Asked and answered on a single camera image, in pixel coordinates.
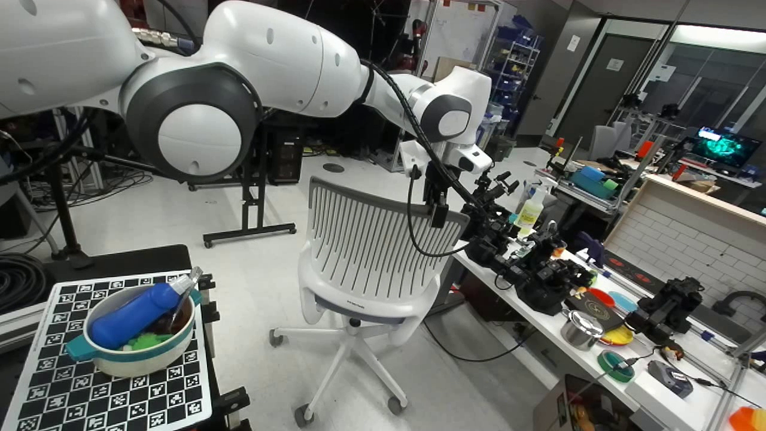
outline checkered board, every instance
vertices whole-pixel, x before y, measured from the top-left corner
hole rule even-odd
[[[111,379],[93,362],[74,363],[65,342],[102,296],[180,274],[101,278],[53,288],[32,342],[2,431],[144,431],[184,429],[214,414],[201,324],[186,353],[168,369],[140,379]]]

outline gray floor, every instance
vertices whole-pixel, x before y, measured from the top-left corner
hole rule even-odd
[[[534,151],[517,151],[502,168],[511,168],[517,180],[534,178],[524,162],[531,159]],[[329,161],[343,162],[347,169],[339,174],[326,173],[321,165]],[[236,189],[201,189],[191,195],[184,184],[154,180],[72,211],[81,246],[88,254],[186,244],[193,264],[215,274],[215,300],[223,314],[223,321],[215,324],[215,369],[223,389],[245,385],[250,391],[252,404],[241,417],[260,431],[296,429],[293,409],[308,399],[333,355],[333,345],[293,342],[274,349],[265,339],[274,326],[305,324],[296,256],[305,246],[307,184],[312,174],[390,199],[405,199],[406,192],[405,174],[390,174],[372,162],[307,159],[299,184],[269,189],[269,220],[293,220],[299,234],[233,242],[215,250],[201,246],[201,233],[240,226]],[[481,357],[502,349],[466,308],[448,314],[436,326],[450,348],[461,355]],[[427,330],[420,330],[399,349],[380,348],[380,353],[386,366],[410,393],[411,408],[402,417],[393,417],[386,409],[387,396],[382,385],[359,363],[349,363],[339,371],[312,429],[531,429],[531,409],[543,397],[543,385],[514,357],[493,363],[454,363]]]

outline white office chair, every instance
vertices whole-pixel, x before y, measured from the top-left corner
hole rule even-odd
[[[410,399],[366,345],[366,338],[390,336],[393,345],[406,342],[439,295],[446,258],[429,258],[411,246],[406,205],[399,202],[313,178],[308,217],[308,246],[299,258],[305,318],[313,326],[323,308],[331,308],[347,318],[347,327],[270,330],[270,345],[275,348],[289,336],[343,339],[312,402],[295,409],[295,421],[299,426],[313,421],[318,402],[349,355],[374,369],[393,393],[387,409],[399,414]],[[411,223],[427,251],[446,251],[459,240],[466,216],[450,214],[446,227],[439,229],[430,227],[423,205],[411,205]]]

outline monitor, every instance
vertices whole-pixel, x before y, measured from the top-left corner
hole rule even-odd
[[[746,137],[701,128],[696,132],[692,153],[713,162],[716,168],[740,173],[746,165],[746,161],[756,153],[756,149],[758,143]]]

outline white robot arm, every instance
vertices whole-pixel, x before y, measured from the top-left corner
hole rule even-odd
[[[169,178],[215,178],[240,165],[259,107],[339,117],[361,100],[429,143],[444,162],[484,173],[477,149],[491,82],[454,70],[444,82],[382,75],[331,31],[254,3],[214,10],[191,58],[147,51],[112,0],[0,0],[0,117],[92,106],[124,117],[144,161]]]

